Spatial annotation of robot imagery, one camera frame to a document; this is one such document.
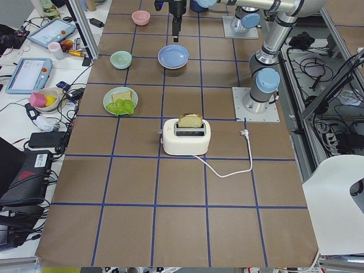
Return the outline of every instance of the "white cup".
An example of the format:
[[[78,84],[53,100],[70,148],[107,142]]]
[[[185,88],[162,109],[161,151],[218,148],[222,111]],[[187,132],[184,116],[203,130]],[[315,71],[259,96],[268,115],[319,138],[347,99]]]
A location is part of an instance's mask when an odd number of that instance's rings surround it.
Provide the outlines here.
[[[64,53],[62,51],[61,45],[58,42],[49,43],[48,49],[52,52],[57,60],[62,60],[64,58]]]

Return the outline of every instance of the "red logo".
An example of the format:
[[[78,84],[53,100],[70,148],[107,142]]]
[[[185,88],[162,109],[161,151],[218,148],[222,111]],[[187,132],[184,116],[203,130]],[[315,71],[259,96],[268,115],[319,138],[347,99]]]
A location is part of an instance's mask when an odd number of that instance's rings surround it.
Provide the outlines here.
[[[24,172],[22,172],[22,173],[19,175],[19,177],[18,177],[18,181],[21,181],[21,180],[23,180],[23,179],[25,179],[25,178],[28,178],[29,176],[32,176],[32,175],[35,175],[35,173],[33,173],[33,172],[28,172],[28,171],[24,171]]]

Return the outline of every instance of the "white toaster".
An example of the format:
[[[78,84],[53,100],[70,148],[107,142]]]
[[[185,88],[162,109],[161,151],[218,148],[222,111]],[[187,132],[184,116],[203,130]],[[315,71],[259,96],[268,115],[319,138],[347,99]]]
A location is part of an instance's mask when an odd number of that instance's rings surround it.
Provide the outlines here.
[[[165,122],[162,131],[163,149],[168,155],[203,155],[209,148],[210,124],[202,120],[201,128],[178,128],[178,118]]]

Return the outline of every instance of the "pink bowl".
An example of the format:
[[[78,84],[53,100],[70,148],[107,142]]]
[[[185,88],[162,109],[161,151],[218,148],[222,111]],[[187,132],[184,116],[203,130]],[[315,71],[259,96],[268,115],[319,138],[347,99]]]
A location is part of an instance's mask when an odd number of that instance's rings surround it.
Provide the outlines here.
[[[131,18],[138,26],[145,26],[149,23],[150,13],[145,10],[137,10],[131,15]]]

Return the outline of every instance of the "white chair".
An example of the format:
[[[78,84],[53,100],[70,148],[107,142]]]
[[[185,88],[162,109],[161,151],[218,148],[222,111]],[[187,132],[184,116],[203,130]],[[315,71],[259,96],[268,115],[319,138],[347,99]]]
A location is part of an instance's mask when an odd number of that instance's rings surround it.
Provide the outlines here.
[[[364,253],[364,214],[350,187],[364,178],[364,156],[324,160],[303,184],[321,255]]]

